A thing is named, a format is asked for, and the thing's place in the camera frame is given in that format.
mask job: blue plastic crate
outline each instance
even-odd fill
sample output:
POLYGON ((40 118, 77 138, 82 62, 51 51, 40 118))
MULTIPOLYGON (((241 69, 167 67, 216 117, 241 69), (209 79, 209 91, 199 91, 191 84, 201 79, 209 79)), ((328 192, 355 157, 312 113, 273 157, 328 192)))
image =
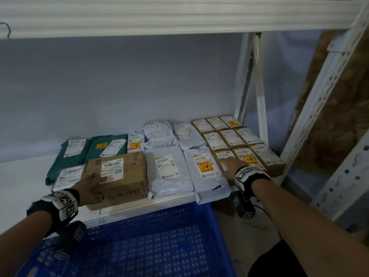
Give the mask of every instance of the blue plastic crate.
MULTIPOLYGON (((51 249, 28 260, 18 276, 236 277, 210 204, 189 203, 89 228, 83 246, 59 261, 51 249)), ((44 240, 35 250, 53 245, 44 240)))

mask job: red and yellow sticker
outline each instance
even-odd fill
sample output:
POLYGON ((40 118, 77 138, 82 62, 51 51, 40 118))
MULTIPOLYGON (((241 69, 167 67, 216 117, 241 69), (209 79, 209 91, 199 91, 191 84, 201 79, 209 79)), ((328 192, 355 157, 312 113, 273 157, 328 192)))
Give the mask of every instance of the red and yellow sticker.
POLYGON ((135 142, 130 144, 130 149, 139 149, 141 148, 141 142, 135 142))
POLYGON ((210 161, 200 162, 199 168, 202 173, 214 170, 214 168, 211 166, 210 161))
POLYGON ((252 155, 243 155, 242 159, 248 164, 257 164, 257 160, 252 155))
POLYGON ((97 144, 96 148, 97 149, 105 149, 108 146, 108 143, 101 143, 101 144, 97 144))
POLYGON ((240 123, 239 123, 238 121, 235 121, 235 120, 228 121, 228 124, 229 124, 230 126, 240 125, 240 123))

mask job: forearm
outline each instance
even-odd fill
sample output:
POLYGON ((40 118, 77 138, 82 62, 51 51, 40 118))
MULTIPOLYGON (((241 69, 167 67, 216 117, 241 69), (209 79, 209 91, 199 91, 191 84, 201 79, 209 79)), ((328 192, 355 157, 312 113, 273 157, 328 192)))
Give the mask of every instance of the forearm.
POLYGON ((342 228, 271 181, 252 191, 308 276, 369 276, 369 251, 342 228))
POLYGON ((39 211, 0 235, 2 276, 15 276, 30 252, 44 238, 51 224, 51 215, 48 212, 39 211))

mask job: green plastic mailer bag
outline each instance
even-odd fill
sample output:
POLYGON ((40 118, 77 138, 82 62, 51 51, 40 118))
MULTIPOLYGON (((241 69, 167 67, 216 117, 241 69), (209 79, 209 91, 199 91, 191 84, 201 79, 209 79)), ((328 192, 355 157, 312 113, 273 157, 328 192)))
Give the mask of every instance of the green plastic mailer bag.
POLYGON ((82 165, 91 143, 92 139, 69 139, 61 144, 62 148, 47 172, 45 184, 53 185, 61 170, 82 165))
POLYGON ((127 134, 92 137, 92 144, 84 164, 88 163, 90 159, 126 154, 127 138, 127 134))

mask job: white shipping label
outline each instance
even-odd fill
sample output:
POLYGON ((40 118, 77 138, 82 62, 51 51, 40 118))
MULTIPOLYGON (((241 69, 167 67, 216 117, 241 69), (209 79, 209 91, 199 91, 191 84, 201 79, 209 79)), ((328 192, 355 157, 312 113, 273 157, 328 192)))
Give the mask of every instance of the white shipping label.
POLYGON ((193 156, 202 179, 209 179, 220 175, 218 166, 214 163, 210 153, 198 154, 193 156))
POLYGON ((219 117, 210 117, 207 119, 212 126, 214 126, 215 129, 225 129, 228 128, 228 125, 226 125, 219 117))
POLYGON ((161 132, 160 124, 157 121, 154 121, 152 123, 145 123, 144 126, 145 130, 147 131, 147 135, 161 132))
POLYGON ((252 145, 251 148, 268 165, 283 164, 282 159, 277 157, 265 144, 252 145))
POLYGON ((204 118, 202 118, 201 120, 194 120, 193 123, 201 132, 214 130, 214 128, 212 128, 211 125, 204 118))
POLYGON ((236 158, 232 151, 217 151, 215 152, 215 154, 217 155, 218 159, 228 158, 228 157, 236 158))
POLYGON ((103 162, 101 164, 101 177, 105 176, 108 179, 103 183, 123 179, 123 158, 103 162))
POLYGON ((144 143, 144 135, 143 134, 132 134, 129 137, 128 148, 127 150, 133 151, 136 149, 141 149, 144 143))
POLYGON ((260 163, 256 155, 249 148, 234 149, 239 159, 247 162, 251 167, 265 170, 264 165, 260 163))
POLYGON ((86 139, 70 139, 68 140, 68 147, 65 150, 64 157, 72 157, 82 153, 83 147, 86 144, 86 139))
POLYGON ((228 146, 224 143, 222 137, 217 132, 204 134, 205 139, 208 141, 211 149, 228 149, 228 146))
POLYGON ((250 128, 240 128, 236 130, 249 145, 263 143, 263 141, 256 136, 250 128))
POLYGON ((227 123, 227 125, 229 127, 236 127, 236 126, 240 126, 242 125, 241 123, 239 123, 233 116, 228 115, 228 116, 221 116, 219 117, 221 120, 223 120, 225 123, 227 123))
POLYGON ((162 179, 176 178, 180 175, 171 154, 157 157, 155 161, 162 179))
POLYGON ((237 135, 234 130, 222 130, 220 131, 228 144, 231 146, 245 145, 245 142, 237 135))
POLYGON ((84 165, 66 168, 60 171, 59 177, 55 181, 53 191, 71 188, 76 182, 81 180, 84 165))
POLYGON ((126 142, 127 142, 126 139, 114 139, 100 154, 100 157, 112 157, 114 155, 117 155, 119 150, 123 147, 123 145, 126 142))
POLYGON ((174 134, 177 137, 188 138, 189 124, 176 123, 174 125, 174 134))

